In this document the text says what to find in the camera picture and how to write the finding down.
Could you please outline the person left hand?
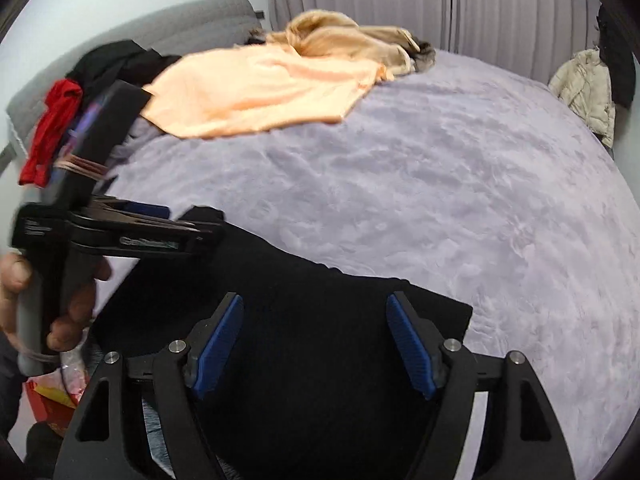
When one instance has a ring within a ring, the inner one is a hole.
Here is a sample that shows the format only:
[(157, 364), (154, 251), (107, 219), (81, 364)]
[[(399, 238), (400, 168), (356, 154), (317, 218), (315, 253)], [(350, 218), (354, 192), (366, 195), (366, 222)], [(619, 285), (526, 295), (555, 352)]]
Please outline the person left hand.
[[(50, 326), (47, 345), (53, 351), (75, 348), (81, 340), (82, 331), (92, 319), (96, 305), (96, 282), (109, 280), (112, 269), (102, 258), (92, 266), (92, 270), (92, 277), (76, 287), (63, 314)], [(32, 267), (23, 256), (9, 252), (1, 258), (1, 330), (18, 351), (25, 349), (17, 335), (18, 296), (28, 287), (31, 278)]]

